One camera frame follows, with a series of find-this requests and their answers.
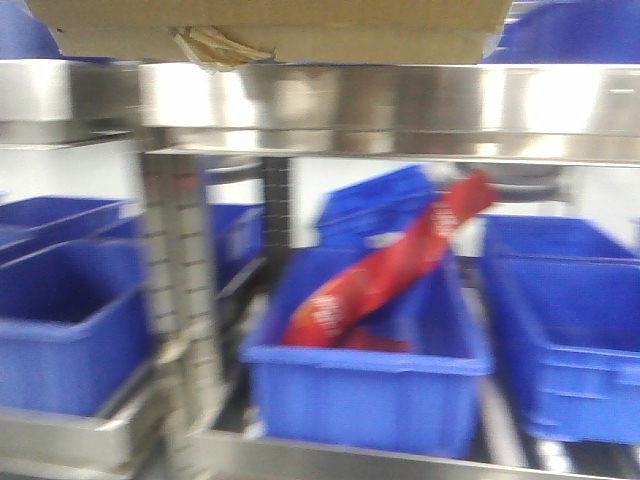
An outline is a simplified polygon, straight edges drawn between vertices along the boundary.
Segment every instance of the red package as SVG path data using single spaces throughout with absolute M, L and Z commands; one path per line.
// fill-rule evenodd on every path
M 337 346 L 361 318 L 434 270 L 456 229 L 496 199 L 482 172 L 456 182 L 398 241 L 367 255 L 316 290 L 293 313 L 282 343 Z

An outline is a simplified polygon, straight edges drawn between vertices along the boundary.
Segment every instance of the blue plastic bin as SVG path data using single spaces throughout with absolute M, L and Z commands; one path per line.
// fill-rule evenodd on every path
M 493 258 L 482 267 L 524 428 L 640 443 L 640 265 Z
M 433 186 L 418 165 L 336 190 L 316 223 L 319 244 L 377 247 L 377 236 L 402 232 L 434 198 Z
M 264 205 L 213 204 L 218 285 L 223 288 L 264 249 Z
M 636 259 L 588 220 L 574 217 L 485 215 L 484 257 Z
M 0 60 L 60 58 L 49 28 L 17 0 L 0 0 Z
M 77 241 L 0 266 L 0 406 L 92 415 L 148 358 L 140 253 Z
M 142 238 L 142 217 L 123 218 L 96 231 L 93 237 L 111 240 L 139 240 Z
M 33 237 L 22 230 L 0 231 L 0 265 L 34 251 Z
M 640 1 L 548 1 L 505 28 L 485 63 L 640 63 Z
M 31 252 L 90 236 L 120 220 L 122 200 L 81 197 L 34 197 L 0 205 L 0 232 L 22 231 L 33 237 Z
M 492 359 L 463 301 L 452 256 L 364 323 L 409 353 L 280 345 L 295 308 L 362 252 L 301 251 L 242 347 L 269 436 L 464 457 Z

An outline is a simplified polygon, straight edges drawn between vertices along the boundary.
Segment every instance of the shelf surface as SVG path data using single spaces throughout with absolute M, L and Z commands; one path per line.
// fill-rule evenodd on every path
M 640 66 L 140 68 L 155 153 L 638 165 Z

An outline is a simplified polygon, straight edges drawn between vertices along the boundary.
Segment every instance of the cardboard box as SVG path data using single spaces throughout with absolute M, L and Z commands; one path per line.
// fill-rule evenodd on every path
M 509 0 L 27 0 L 67 55 L 475 63 Z

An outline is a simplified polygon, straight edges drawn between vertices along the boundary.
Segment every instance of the white wall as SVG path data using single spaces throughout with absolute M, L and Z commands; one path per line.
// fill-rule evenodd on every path
M 313 244 L 313 224 L 324 196 L 367 177 L 381 175 L 406 163 L 394 160 L 299 158 L 292 162 L 292 245 Z M 425 167 L 432 177 L 446 178 L 450 167 L 432 163 Z M 495 211 L 520 214 L 562 214 L 563 211 L 594 219 L 627 244 L 633 244 L 633 219 L 640 216 L 640 169 L 580 167 L 571 171 L 575 179 L 574 205 L 550 203 L 499 205 Z M 64 150 L 0 150 L 0 192 L 8 199 L 34 195 L 85 195 L 110 198 L 140 198 L 134 144 L 128 141 Z M 261 200 L 258 182 L 217 186 L 210 198 L 222 203 L 252 203 Z M 478 222 L 459 235 L 461 253 L 477 252 Z

